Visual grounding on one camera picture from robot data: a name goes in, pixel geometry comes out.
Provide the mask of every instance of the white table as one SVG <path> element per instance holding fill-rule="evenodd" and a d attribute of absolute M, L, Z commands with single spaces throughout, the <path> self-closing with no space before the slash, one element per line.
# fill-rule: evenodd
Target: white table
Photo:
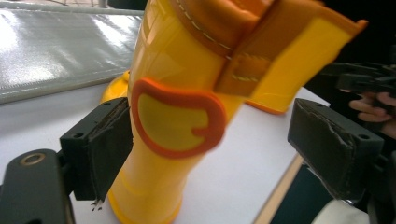
<path fill-rule="evenodd" d="M 91 112 L 106 85 L 0 105 L 0 179 L 6 165 L 24 152 L 60 149 L 59 137 Z M 302 89 L 298 97 L 324 103 Z M 243 105 L 218 148 L 191 172 L 176 224 L 252 223 L 296 155 L 287 141 L 291 109 L 275 116 Z M 108 201 L 76 202 L 77 223 L 119 223 Z"/>

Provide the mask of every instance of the yellow plastic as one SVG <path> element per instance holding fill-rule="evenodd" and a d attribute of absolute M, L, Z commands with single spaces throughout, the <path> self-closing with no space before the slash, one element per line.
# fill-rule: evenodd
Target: yellow plastic
<path fill-rule="evenodd" d="M 225 60 L 197 42 L 182 27 L 168 1 L 151 1 L 146 8 L 134 51 L 130 87 L 145 77 L 181 91 L 214 94 L 211 89 Z M 131 91 L 130 88 L 128 97 L 131 97 Z M 227 121 L 245 100 L 237 96 L 215 96 L 224 107 Z M 153 109 L 148 115 L 151 119 L 163 120 L 163 125 L 157 126 L 160 135 L 150 134 L 154 135 L 153 138 L 161 138 L 159 141 L 164 141 L 168 148 L 174 146 L 175 150 L 179 150 L 177 146 L 180 144 L 175 143 L 174 139 L 180 140 L 186 134 L 166 133 L 163 126 L 172 126 L 177 119 L 194 117 L 198 117 L 194 119 L 197 121 L 185 123 L 186 129 L 207 125 L 205 118 L 202 120 L 205 115 L 200 109 L 188 111 L 173 108 L 149 97 L 142 102 L 139 100 L 140 103 L 146 104 L 146 109 Z M 133 132 L 134 149 L 108 194 L 112 208 L 122 223 L 170 223 L 181 205 L 187 174 L 205 153 L 183 159 L 167 158 L 148 148 L 134 123 Z M 168 139 L 161 137 L 164 133 L 169 136 Z M 199 138 L 193 140 L 196 136 L 188 136 L 192 143 L 181 145 L 195 144 L 194 141 L 199 143 Z"/>
<path fill-rule="evenodd" d="M 297 91 L 331 63 L 353 36 L 337 23 L 314 18 L 277 56 L 247 104 L 273 114 L 285 113 Z"/>
<path fill-rule="evenodd" d="M 105 89 L 101 103 L 119 97 L 126 97 L 128 90 L 129 70 L 125 71 L 122 76 L 115 78 Z"/>
<path fill-rule="evenodd" d="M 330 22 L 313 20 L 272 62 L 253 103 L 285 112 L 295 92 L 350 37 Z M 171 223 L 176 218 L 188 173 L 215 147 L 246 101 L 213 92 L 228 61 L 185 29 L 169 1 L 148 1 L 129 82 L 125 73 L 102 99 L 128 96 L 132 108 L 134 148 L 108 193 L 122 223 Z"/>

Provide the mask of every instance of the orange strap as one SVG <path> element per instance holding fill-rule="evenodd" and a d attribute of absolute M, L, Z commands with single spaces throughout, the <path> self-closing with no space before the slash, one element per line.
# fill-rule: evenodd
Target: orange strap
<path fill-rule="evenodd" d="M 171 0 L 183 25 L 203 45 L 229 60 L 214 91 L 249 97 L 276 56 L 314 17 L 336 22 L 352 36 L 363 28 L 304 0 Z"/>
<path fill-rule="evenodd" d="M 202 128 L 193 128 L 191 130 L 194 135 L 202 136 L 204 138 L 203 143 L 193 148 L 186 148 L 184 150 L 177 151 L 173 148 L 166 148 L 155 142 L 146 132 L 139 114 L 139 98 L 142 94 L 149 95 L 165 105 L 205 110 L 208 116 L 207 126 Z M 205 153 L 219 143 L 225 132 L 225 109 L 221 101 L 210 91 L 183 91 L 169 86 L 164 86 L 150 78 L 143 77 L 137 80 L 132 88 L 131 110 L 134 124 L 142 140 L 152 151 L 167 158 L 180 159 Z M 185 125 L 183 123 L 177 123 L 177 120 L 173 122 L 176 126 Z"/>

